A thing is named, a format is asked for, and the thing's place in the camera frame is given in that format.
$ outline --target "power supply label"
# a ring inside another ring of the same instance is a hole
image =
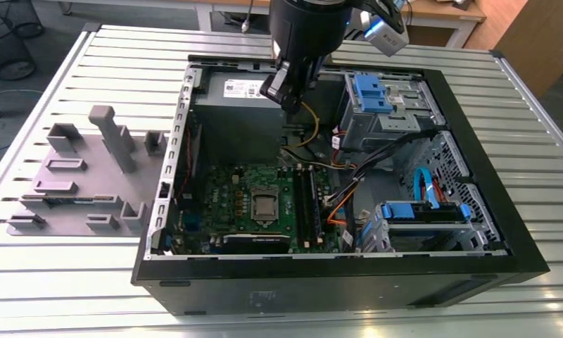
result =
[[[266,99],[260,93],[262,80],[228,80],[225,81],[224,97],[241,99]]]

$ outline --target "gray floor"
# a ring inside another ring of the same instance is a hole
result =
[[[37,15],[46,28],[44,35],[26,40],[26,46],[37,63],[37,71],[25,80],[0,81],[0,91],[5,89],[42,90],[46,87],[86,22],[185,30],[198,29],[196,13],[190,10],[76,4],[73,5],[73,15],[64,16],[56,2],[34,1],[33,3]],[[261,20],[253,24],[250,32],[265,33],[265,26],[266,24]],[[213,28],[216,31],[240,32],[237,26],[224,24],[224,18],[217,13],[213,15]],[[3,116],[0,120],[0,147],[12,142],[37,98],[38,96],[32,93],[13,93],[0,96]],[[542,104],[563,129],[563,78],[542,98]]]

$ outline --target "ram slot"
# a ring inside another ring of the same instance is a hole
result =
[[[313,248],[317,244],[317,235],[314,232],[313,219],[313,198],[310,195],[310,171],[302,170],[301,173],[301,188],[302,188],[302,211],[304,211],[304,240],[308,242],[308,247]]]
[[[294,169],[293,174],[293,184],[294,184],[294,213],[297,216],[297,244],[301,248],[305,247],[305,212],[304,212],[304,194],[302,194],[302,169]]]
[[[309,167],[309,178],[310,178],[310,200],[312,202],[312,218],[313,218],[313,245],[321,245],[324,243],[322,230],[321,230],[321,212],[320,212],[320,200],[317,199],[317,181],[316,181],[316,170],[313,166]]]

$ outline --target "robotic arm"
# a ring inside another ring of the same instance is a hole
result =
[[[316,86],[325,57],[342,44],[353,8],[363,11],[365,39],[391,56],[409,43],[393,0],[272,0],[269,29],[280,48],[277,73],[260,91],[289,113],[300,109],[304,93]],[[370,14],[379,19],[371,22]]]

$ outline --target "slotted metal table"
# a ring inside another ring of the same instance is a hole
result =
[[[333,60],[443,71],[549,261],[551,272],[537,279],[449,308],[173,317],[129,284],[138,239],[6,234],[52,124],[97,133],[86,114],[109,104],[133,132],[169,130],[189,54],[269,58],[270,38],[120,26],[81,33],[0,163],[0,334],[563,337],[563,135],[509,64],[485,51],[410,46],[386,58],[370,45],[346,42]]]

